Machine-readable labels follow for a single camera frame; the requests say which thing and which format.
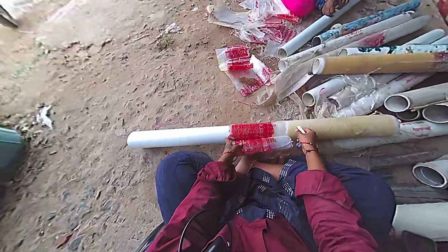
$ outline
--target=maroon sleeve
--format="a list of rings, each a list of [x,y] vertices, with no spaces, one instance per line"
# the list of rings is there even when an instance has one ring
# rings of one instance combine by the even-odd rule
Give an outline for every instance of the maroon sleeve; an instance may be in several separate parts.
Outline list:
[[[378,245],[358,225],[361,215],[341,181],[321,170],[296,177],[296,197],[305,202],[306,214],[319,251],[376,251]]]
[[[223,162],[210,162],[198,174],[191,191],[174,211],[169,223],[157,236],[148,252],[177,251],[180,236],[188,220],[203,209],[225,209],[228,200],[227,184],[236,177],[234,167]],[[201,249],[212,239],[219,230],[219,212],[206,212],[194,219],[182,245],[182,250],[191,248],[194,251]]]

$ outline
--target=red thread bracelet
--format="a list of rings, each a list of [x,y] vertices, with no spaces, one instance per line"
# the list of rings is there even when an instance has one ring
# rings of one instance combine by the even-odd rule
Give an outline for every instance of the red thread bracelet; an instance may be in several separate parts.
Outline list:
[[[223,154],[221,154],[220,158],[221,158],[224,154],[227,154],[227,153],[233,153],[233,151],[226,151],[226,152],[223,152]]]

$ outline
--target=right hand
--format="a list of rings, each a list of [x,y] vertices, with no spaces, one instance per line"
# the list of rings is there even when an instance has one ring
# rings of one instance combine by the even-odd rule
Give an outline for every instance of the right hand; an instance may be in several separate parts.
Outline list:
[[[297,141],[298,142],[307,142],[307,143],[312,143],[312,144],[316,144],[316,132],[312,131],[311,129],[308,128],[303,128],[303,130],[305,131],[305,134],[302,134],[299,130],[296,130],[297,132]]]

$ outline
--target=pink object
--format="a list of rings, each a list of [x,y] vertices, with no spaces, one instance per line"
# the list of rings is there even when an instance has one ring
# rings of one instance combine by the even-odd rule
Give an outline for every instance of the pink object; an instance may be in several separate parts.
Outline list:
[[[306,17],[316,6],[316,0],[282,0],[289,11],[298,16]]]

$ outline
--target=sandy soil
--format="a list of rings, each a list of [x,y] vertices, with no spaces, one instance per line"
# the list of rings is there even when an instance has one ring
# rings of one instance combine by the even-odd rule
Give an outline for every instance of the sandy soil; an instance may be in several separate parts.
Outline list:
[[[126,137],[134,130],[297,116],[288,101],[235,102],[245,99],[219,71],[214,49],[242,42],[206,22],[211,2],[72,0],[59,9],[67,3],[39,1],[19,19],[25,33],[0,28],[0,115],[52,104],[55,127],[32,128],[42,132],[5,185],[4,252],[131,251],[161,222],[154,185],[160,160],[180,149],[217,158],[223,147],[130,149]],[[166,50],[154,49],[172,22],[183,33],[172,34]]]

